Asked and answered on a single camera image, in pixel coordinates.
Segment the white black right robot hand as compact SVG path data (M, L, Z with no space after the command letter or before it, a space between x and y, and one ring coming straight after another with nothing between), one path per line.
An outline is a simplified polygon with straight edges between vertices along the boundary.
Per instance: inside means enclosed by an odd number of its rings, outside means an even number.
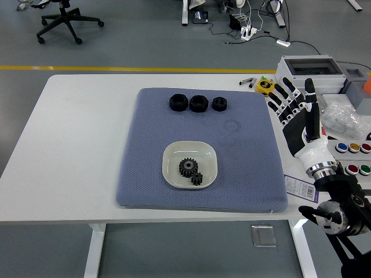
M337 163L328 150L328 139L319 115L317 94L311 78L304 82L302 93L290 79L282 79L268 94L268 106L283 126L283 136L291 155L299 159L309 176L317 171L335 171Z

